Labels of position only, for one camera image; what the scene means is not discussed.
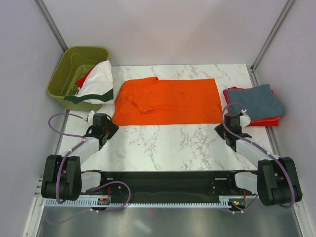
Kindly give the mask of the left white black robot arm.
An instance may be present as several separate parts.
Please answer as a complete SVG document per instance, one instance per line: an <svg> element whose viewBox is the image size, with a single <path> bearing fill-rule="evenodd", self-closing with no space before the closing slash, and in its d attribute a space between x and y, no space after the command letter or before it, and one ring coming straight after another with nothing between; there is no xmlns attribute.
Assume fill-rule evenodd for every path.
<svg viewBox="0 0 316 237"><path fill-rule="evenodd" d="M67 200L77 200L82 193L81 165L99 152L118 129L109 115L96 113L92 116L92 125L84 135L61 133L63 136L80 138L80 142L61 155L47 157L41 196L54 199L58 204Z"/></svg>

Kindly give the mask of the orange t shirt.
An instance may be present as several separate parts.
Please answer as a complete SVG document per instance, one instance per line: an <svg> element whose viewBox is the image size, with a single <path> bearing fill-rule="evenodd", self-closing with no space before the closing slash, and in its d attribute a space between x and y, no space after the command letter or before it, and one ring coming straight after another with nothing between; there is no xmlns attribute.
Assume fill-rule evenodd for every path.
<svg viewBox="0 0 316 237"><path fill-rule="evenodd" d="M112 119L119 126L217 124L221 116L215 79L150 77L123 83Z"/></svg>

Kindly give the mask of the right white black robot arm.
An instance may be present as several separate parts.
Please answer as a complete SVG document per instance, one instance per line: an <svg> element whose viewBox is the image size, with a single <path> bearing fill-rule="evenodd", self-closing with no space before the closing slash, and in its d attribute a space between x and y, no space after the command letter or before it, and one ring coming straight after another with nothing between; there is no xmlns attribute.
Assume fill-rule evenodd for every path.
<svg viewBox="0 0 316 237"><path fill-rule="evenodd" d="M249 134L243 133L241 118L245 116L243 113L224 114L222 123L215 127L227 146L257 168L255 174L241 171L229 179L227 191L235 195L245 189L257 194L265 206L293 207L303 197L294 160L269 153Z"/></svg>

